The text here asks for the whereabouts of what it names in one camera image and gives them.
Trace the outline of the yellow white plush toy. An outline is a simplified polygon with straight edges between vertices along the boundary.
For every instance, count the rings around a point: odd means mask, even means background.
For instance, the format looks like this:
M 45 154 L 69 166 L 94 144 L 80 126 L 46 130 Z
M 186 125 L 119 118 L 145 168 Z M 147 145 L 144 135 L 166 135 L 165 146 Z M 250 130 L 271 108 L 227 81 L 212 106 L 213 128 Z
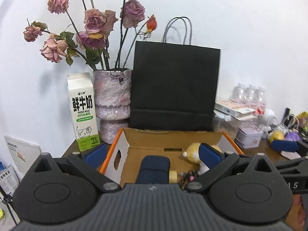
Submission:
M 192 143 L 183 151 L 182 156 L 189 162 L 200 166 L 197 171 L 199 176 L 209 171 L 224 158 L 224 154 L 218 146 L 207 143 Z

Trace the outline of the navy blue case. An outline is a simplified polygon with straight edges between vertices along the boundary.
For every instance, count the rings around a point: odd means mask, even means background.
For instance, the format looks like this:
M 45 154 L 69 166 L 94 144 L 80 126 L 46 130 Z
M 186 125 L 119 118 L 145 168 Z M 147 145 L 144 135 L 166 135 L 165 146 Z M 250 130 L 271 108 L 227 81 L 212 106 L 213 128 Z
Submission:
M 170 160 L 167 157 L 148 155 L 142 159 L 136 184 L 168 184 Z

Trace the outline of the red pumpkin cardboard box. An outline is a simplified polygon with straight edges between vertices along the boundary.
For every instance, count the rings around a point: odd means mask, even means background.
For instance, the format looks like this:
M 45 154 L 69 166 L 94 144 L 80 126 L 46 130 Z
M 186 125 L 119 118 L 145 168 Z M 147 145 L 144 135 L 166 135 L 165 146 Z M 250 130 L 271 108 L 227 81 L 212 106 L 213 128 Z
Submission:
M 218 146 L 221 151 L 243 152 L 225 132 L 208 131 L 154 131 L 122 128 L 111 145 L 100 173 L 120 186 L 134 183 L 144 157 L 155 155 L 167 157 L 170 169 L 177 173 L 196 170 L 182 152 L 192 143 L 207 143 Z

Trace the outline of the clear container with seeds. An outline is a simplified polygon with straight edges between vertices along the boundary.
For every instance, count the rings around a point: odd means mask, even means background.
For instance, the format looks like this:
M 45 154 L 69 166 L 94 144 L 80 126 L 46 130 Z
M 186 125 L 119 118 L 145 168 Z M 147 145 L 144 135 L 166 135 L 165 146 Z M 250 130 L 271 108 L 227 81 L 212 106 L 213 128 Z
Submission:
M 215 132 L 225 132 L 232 140 L 234 140 L 238 129 L 251 124 L 252 121 L 253 119 L 251 117 L 237 119 L 215 110 L 213 115 L 213 130 Z

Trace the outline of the small decorated tin box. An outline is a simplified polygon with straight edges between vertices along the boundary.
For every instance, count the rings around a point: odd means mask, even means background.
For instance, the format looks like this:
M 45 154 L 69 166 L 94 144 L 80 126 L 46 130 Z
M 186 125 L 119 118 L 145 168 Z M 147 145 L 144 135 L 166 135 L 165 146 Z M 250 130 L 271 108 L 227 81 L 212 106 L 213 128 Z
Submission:
M 240 127 L 235 136 L 235 143 L 242 149 L 259 147 L 263 131 L 257 127 Z

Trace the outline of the flat box on container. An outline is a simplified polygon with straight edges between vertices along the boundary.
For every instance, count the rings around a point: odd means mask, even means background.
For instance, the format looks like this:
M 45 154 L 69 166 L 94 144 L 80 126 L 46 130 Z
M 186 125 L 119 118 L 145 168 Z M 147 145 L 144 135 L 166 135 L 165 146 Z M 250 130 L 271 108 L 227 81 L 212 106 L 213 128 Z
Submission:
M 256 118 L 256 110 L 233 101 L 216 101 L 214 113 L 220 119 L 245 121 Z

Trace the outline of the right water bottle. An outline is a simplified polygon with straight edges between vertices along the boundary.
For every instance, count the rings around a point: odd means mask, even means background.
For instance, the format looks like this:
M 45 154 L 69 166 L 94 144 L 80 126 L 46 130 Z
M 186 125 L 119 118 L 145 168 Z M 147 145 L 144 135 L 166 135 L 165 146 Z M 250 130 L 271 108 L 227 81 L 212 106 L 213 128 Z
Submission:
M 267 105 L 265 87 L 259 86 L 255 94 L 257 109 L 260 113 L 264 113 Z

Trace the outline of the water bottle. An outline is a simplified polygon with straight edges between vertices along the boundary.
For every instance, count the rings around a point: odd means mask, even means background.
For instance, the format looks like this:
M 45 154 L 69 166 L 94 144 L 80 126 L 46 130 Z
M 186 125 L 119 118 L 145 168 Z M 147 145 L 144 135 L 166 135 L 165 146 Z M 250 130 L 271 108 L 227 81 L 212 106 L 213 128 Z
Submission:
M 255 94 L 257 109 L 260 113 L 264 113 L 267 105 L 265 87 L 259 86 Z
M 256 90 L 257 90 L 256 85 L 249 85 L 245 89 L 244 97 L 247 105 L 252 105 L 254 103 Z
M 236 103 L 245 104 L 246 103 L 245 89 L 246 85 L 239 82 L 238 85 L 235 86 L 232 91 L 231 100 Z

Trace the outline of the middle water bottle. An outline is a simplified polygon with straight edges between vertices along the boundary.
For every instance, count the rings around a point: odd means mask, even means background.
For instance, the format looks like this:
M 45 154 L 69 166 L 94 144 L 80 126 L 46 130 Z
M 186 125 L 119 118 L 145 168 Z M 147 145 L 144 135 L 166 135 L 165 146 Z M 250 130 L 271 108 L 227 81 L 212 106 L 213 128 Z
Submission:
M 257 90 L 256 85 L 249 85 L 245 89 L 244 97 L 247 105 L 252 105 L 254 103 L 256 90 Z

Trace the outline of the white milk carton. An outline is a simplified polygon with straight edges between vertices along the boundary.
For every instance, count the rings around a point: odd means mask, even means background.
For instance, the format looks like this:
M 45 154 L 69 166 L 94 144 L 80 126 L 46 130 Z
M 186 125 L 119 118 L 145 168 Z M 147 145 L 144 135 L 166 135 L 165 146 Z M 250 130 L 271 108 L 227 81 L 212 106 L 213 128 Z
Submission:
M 69 74 L 67 87 L 74 133 L 81 152 L 100 144 L 95 94 L 89 73 Z

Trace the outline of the left water bottle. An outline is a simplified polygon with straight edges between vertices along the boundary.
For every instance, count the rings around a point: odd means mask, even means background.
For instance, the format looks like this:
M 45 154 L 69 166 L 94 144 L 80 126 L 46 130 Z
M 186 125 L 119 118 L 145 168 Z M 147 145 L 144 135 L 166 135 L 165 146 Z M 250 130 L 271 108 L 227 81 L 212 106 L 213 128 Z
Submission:
M 245 89 L 246 85 L 239 82 L 238 85 L 235 86 L 232 91 L 231 100 L 236 103 L 245 104 L 246 103 Z

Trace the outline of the purple marbled vase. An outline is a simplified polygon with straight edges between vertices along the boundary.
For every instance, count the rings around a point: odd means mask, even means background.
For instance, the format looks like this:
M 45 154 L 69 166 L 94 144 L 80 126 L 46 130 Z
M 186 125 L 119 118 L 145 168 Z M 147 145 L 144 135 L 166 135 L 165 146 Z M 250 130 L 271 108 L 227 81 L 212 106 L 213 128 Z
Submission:
M 119 130 L 128 126 L 131 75 L 130 69 L 93 72 L 95 112 L 100 119 L 99 135 L 105 143 L 112 144 Z

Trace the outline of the white booklet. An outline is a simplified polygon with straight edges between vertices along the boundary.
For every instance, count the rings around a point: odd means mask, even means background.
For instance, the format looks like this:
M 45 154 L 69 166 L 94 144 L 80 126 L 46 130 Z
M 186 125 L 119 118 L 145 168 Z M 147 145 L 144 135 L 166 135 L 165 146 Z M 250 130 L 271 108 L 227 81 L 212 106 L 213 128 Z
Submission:
M 11 136 L 4 136 L 4 139 L 17 170 L 25 174 L 41 154 L 40 146 Z

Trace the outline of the black paper shopping bag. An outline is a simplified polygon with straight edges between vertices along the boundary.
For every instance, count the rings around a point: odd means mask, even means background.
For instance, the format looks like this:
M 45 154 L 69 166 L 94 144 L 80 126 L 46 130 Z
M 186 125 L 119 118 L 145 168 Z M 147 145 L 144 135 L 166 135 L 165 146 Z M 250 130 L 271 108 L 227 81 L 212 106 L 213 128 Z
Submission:
M 221 50 L 192 44 L 135 44 L 129 127 L 212 131 Z

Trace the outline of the dried rose bouquet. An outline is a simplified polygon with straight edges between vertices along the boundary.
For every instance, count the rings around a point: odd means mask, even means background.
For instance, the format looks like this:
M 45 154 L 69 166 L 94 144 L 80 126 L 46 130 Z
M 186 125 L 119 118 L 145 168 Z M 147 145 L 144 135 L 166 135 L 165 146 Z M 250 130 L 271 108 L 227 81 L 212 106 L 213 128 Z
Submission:
M 84 31 L 75 29 L 73 32 L 64 30 L 59 34 L 51 33 L 46 23 L 34 21 L 25 27 L 23 38 L 34 42 L 44 33 L 48 34 L 40 54 L 50 62 L 59 63 L 65 60 L 72 65 L 75 58 L 81 57 L 92 70 L 97 70 L 100 64 L 102 70 L 111 71 L 109 36 L 116 22 L 120 23 L 120 46 L 117 52 L 114 69 L 124 69 L 126 62 L 121 61 L 122 48 L 128 31 L 133 29 L 136 37 L 147 39 L 157 29 L 155 15 L 146 17 L 145 8 L 137 0 L 123 0 L 120 14 L 115 11 L 100 11 L 91 4 L 84 8 Z

